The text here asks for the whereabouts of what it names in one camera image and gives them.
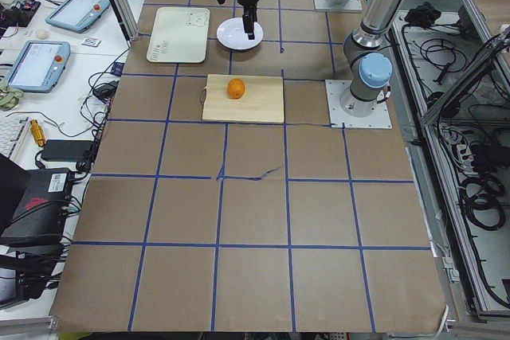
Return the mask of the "orange fruit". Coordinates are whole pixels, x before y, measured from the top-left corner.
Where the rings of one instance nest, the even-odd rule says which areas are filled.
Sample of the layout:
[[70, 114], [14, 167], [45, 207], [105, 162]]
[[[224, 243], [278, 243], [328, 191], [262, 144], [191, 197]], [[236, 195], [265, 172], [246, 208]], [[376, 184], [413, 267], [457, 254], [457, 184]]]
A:
[[245, 82], [242, 79], [233, 78], [228, 82], [226, 90], [230, 99], [238, 100], [245, 94]]

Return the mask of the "cream bear tray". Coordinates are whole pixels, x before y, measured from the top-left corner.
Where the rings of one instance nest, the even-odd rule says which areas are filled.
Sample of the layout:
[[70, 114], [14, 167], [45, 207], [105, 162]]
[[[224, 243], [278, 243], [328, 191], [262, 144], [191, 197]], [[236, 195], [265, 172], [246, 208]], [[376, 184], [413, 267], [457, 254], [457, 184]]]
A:
[[201, 63], [206, 58], [210, 11], [161, 7], [157, 10], [147, 60], [151, 63]]

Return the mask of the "white round plate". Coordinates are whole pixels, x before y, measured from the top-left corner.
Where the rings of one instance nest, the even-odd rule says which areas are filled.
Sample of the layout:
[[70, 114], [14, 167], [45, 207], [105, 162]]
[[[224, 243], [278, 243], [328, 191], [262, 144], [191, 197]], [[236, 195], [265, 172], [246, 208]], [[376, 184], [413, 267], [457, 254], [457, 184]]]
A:
[[264, 30], [254, 23], [254, 39], [250, 40], [244, 31], [242, 18], [230, 18], [222, 22], [216, 31], [217, 39], [228, 49], [248, 50], [256, 47], [264, 37]]

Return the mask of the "bamboo cutting board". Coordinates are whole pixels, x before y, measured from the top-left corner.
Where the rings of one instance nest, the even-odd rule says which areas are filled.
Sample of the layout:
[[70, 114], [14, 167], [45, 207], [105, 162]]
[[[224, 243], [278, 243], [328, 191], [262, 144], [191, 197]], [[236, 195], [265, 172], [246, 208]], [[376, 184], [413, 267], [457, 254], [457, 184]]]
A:
[[[232, 99], [228, 82], [239, 78], [245, 83], [245, 93]], [[205, 121], [283, 123], [284, 89], [278, 76], [242, 76], [210, 73], [206, 82], [206, 98], [202, 119]]]

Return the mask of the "far blue teach pendant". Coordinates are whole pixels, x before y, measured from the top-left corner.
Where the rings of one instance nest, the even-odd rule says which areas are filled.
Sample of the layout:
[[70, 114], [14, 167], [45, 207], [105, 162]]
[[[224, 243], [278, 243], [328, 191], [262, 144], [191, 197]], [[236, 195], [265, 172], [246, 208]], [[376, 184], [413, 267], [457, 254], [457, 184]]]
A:
[[45, 19], [45, 22], [57, 28], [83, 33], [109, 6], [109, 0], [66, 0]]

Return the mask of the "blue teach pendant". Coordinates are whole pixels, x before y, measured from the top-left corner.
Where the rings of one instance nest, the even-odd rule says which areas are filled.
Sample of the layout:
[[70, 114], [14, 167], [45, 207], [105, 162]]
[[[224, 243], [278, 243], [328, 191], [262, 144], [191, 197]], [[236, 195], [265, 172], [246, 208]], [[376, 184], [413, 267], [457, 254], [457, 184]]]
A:
[[109, 6], [109, 0], [66, 0], [45, 19], [45, 22], [57, 28], [83, 33]]
[[7, 83], [23, 92], [51, 92], [70, 53], [67, 41], [27, 41], [7, 75]]

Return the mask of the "near blue teach pendant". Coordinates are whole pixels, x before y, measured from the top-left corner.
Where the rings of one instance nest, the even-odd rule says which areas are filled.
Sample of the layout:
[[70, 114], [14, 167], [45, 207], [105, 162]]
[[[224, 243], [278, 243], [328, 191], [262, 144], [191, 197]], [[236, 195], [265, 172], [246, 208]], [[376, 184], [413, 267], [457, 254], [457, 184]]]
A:
[[51, 92], [70, 53], [67, 41], [27, 41], [7, 75], [7, 83], [23, 92]]

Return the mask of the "black power brick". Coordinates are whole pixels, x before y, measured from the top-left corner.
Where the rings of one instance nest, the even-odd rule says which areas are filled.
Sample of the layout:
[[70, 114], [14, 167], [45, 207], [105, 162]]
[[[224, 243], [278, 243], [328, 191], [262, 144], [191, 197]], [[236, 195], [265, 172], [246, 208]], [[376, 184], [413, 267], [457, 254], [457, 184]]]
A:
[[49, 139], [41, 152], [41, 158], [48, 162], [78, 162], [88, 158], [91, 149], [91, 140]]

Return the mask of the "gold cylinder tool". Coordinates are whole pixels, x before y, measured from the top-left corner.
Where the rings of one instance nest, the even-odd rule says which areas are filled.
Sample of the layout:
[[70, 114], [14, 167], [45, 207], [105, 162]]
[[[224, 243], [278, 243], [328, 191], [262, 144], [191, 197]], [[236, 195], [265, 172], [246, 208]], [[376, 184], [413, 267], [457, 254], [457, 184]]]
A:
[[33, 136], [34, 142], [39, 147], [44, 147], [46, 144], [45, 134], [44, 134], [44, 131], [43, 131], [41, 125], [35, 119], [30, 120], [30, 132]]

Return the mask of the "white keyboard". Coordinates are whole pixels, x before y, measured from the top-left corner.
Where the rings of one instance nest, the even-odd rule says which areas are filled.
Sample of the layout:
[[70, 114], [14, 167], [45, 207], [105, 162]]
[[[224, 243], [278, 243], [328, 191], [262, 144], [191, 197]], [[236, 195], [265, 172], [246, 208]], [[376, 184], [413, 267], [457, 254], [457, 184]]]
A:
[[29, 117], [12, 115], [1, 118], [1, 154], [15, 160], [29, 132]]

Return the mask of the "black computer box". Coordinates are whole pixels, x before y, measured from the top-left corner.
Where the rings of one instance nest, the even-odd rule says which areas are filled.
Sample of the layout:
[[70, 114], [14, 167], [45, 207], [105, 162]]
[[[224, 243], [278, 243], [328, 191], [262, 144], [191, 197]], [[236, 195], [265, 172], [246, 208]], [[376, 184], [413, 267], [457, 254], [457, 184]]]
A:
[[68, 168], [23, 170], [1, 187], [1, 244], [12, 248], [61, 242], [74, 173]]

